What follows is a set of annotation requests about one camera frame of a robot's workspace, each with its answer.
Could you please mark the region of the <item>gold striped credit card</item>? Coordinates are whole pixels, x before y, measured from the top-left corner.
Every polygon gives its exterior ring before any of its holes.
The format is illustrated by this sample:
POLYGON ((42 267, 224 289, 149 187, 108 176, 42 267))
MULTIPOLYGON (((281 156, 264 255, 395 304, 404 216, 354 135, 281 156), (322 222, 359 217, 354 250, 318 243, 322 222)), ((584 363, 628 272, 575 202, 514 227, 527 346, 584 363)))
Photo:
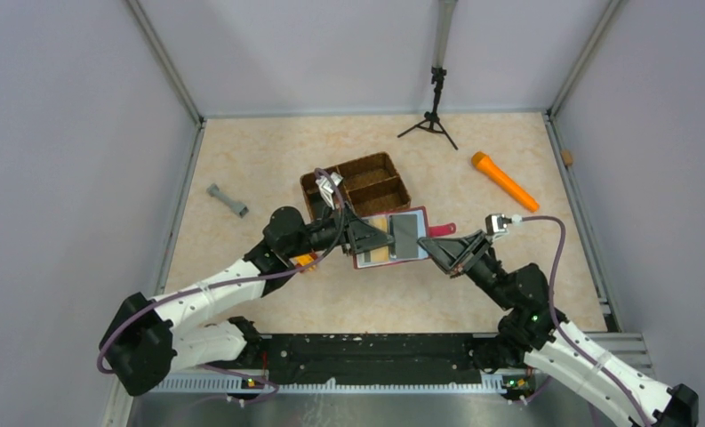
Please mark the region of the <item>gold striped credit card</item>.
POLYGON ((361 269, 382 266, 390 261, 390 247, 393 245, 389 235, 389 220, 386 215, 374 215, 365 218, 365 222, 377 231, 364 240, 364 251, 357 256, 357 267, 361 269))

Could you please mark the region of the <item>red leather card holder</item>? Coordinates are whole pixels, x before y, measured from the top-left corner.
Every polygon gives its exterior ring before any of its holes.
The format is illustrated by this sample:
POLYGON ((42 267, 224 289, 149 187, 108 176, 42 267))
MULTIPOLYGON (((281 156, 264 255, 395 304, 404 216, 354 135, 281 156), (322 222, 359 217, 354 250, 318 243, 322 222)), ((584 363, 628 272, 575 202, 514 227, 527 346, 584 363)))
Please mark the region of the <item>red leather card holder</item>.
MULTIPOLYGON (((448 222, 448 223, 437 224, 437 225, 430 225, 429 224, 429 216, 428 216, 428 212, 427 212, 426 207, 425 206, 418 206, 418 207, 404 210, 402 212, 375 214, 375 215, 386 215, 387 216, 387 218, 389 220, 389 234, 390 235, 392 235, 391 230, 390 230, 390 217, 392 215, 396 215, 396 214, 416 214, 418 216, 419 238, 446 237, 446 236, 450 236, 450 235, 455 234, 457 231, 457 226, 454 222, 448 222)), ((389 251, 390 251, 390 261, 386 264, 383 264, 382 266, 377 266, 377 267, 386 267, 386 266, 396 265, 396 264, 404 263, 404 262, 424 261, 429 258, 428 254, 420 247, 419 247, 419 256, 416 259, 405 260, 405 261, 398 261, 396 259, 395 255, 394 255, 394 244, 390 247, 389 251)), ((353 257, 353 267, 356 270, 364 270, 364 269, 357 267, 357 256, 358 256, 358 254, 353 257)))

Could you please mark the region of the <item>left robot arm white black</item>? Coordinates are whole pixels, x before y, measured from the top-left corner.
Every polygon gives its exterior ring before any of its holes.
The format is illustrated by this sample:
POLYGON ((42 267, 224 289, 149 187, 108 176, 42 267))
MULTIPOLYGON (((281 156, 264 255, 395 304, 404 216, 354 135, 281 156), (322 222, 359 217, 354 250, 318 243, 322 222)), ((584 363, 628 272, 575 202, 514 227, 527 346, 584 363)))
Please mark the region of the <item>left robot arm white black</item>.
POLYGON ((97 368, 114 375, 136 397, 171 372, 240 359, 257 338, 248 322, 207 326, 206 321, 285 285, 299 273, 293 257, 317 252, 325 258, 337 247, 357 254, 394 242, 348 206, 311 223, 304 222, 298 209, 280 207, 270 216, 261 241, 227 268, 169 294, 126 297, 100 340, 97 368))

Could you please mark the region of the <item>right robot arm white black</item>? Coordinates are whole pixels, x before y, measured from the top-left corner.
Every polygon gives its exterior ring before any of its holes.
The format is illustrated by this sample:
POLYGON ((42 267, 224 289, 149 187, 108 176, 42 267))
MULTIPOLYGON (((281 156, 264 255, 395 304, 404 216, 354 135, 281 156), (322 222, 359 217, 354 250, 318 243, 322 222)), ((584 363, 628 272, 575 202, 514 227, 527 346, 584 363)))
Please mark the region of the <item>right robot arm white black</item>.
POLYGON ((463 238, 419 238, 450 278, 469 278, 507 311, 497 339, 521 363, 562 383, 617 426, 695 426, 699 398, 684 384, 644 375, 589 338, 550 303, 549 281, 529 263, 507 272, 483 231, 463 238))

